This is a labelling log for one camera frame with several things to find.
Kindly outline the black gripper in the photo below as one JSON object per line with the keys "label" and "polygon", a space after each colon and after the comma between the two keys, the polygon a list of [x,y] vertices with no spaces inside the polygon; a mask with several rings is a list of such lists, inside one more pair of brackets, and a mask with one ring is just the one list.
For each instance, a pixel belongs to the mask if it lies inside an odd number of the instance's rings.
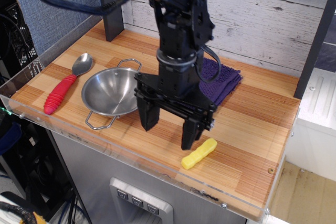
{"label": "black gripper", "polygon": [[135,95],[142,127],[149,131],[159,121],[160,109],[165,109],[185,120],[182,150],[190,150],[203,130],[214,125],[213,113],[217,106],[200,90],[199,83],[213,82],[202,77],[204,53],[217,55],[210,49],[200,49],[186,58],[172,58],[162,50],[156,53],[159,62],[157,75],[137,73]]}

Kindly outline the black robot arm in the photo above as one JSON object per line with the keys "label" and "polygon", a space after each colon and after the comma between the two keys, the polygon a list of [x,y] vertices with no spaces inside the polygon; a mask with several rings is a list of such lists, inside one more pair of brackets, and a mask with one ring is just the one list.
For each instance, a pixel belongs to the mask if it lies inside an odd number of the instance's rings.
{"label": "black robot arm", "polygon": [[184,120],[181,148],[189,150],[213,125],[216,105],[200,90],[204,54],[211,50],[214,24],[207,0],[149,0],[160,35],[156,57],[159,73],[137,73],[135,96],[145,130],[153,128],[161,110]]}

